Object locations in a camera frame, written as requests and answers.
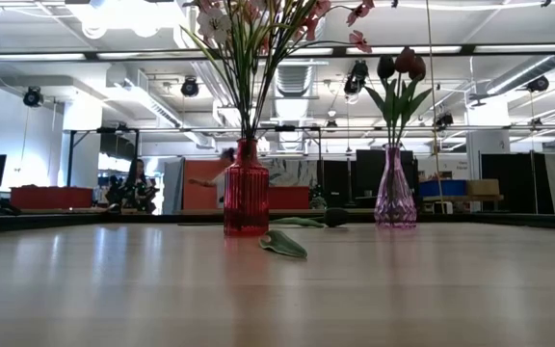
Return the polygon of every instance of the red box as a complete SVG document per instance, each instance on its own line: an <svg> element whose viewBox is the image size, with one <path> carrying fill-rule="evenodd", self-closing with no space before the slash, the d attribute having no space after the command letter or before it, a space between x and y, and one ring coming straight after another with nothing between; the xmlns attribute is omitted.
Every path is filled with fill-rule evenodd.
<svg viewBox="0 0 555 347"><path fill-rule="evenodd" d="M93 189L76 187L12 188L10 202L20 209L92 207Z"/></svg>
<svg viewBox="0 0 555 347"><path fill-rule="evenodd" d="M269 209L309 209L309 187L269 187Z"/></svg>

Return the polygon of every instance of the woman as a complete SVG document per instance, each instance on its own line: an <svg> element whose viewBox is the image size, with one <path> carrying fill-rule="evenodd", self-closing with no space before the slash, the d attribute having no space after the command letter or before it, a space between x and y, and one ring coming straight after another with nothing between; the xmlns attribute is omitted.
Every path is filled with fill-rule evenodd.
<svg viewBox="0 0 555 347"><path fill-rule="evenodd" d="M220 155L220 173L211 180L202 180L191 178L189 180L192 184L197 184L202 187L216 187L216 193L218 196L217 205L218 208L224 208L224 190L225 190L225 170L232 163L235 162L235 148L225 149Z"/></svg>
<svg viewBox="0 0 555 347"><path fill-rule="evenodd" d="M130 171L125 181L126 191L129 192L128 199L124 200L123 205L128 204L141 211L152 212L155 205L151 200L155 197L155 189L150 180L145 177L145 162L141 159L134 159L130 163Z"/></svg>

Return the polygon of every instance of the vase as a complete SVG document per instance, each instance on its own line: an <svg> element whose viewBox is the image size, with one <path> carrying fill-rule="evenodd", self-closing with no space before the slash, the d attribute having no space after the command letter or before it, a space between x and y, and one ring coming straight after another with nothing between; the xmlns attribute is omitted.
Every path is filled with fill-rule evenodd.
<svg viewBox="0 0 555 347"><path fill-rule="evenodd" d="M258 162L256 144L239 140L235 163L225 171L225 236L259 236L269 230L269 170Z"/></svg>
<svg viewBox="0 0 555 347"><path fill-rule="evenodd" d="M416 206L402 169L400 149L389 147L385 157L383 179L374 209L376 224L378 227L416 227Z"/></svg>

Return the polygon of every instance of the cardboard box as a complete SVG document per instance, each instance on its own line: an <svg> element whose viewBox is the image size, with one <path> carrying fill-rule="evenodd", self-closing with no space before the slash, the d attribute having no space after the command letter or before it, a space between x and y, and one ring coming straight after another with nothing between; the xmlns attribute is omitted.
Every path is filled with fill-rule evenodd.
<svg viewBox="0 0 555 347"><path fill-rule="evenodd" d="M497 179L473 179L466 184L469 196L498 196L500 188Z"/></svg>

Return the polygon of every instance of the blue box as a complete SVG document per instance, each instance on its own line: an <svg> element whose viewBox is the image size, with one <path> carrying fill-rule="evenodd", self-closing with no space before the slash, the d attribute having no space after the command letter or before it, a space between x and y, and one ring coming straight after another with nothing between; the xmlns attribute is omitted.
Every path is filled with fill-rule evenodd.
<svg viewBox="0 0 555 347"><path fill-rule="evenodd" d="M441 179L442 195L445 197L463 197L466 196L466 180L465 179ZM438 197L440 191L438 189L438 181L431 180L421 182L419 184L419 196L421 197Z"/></svg>

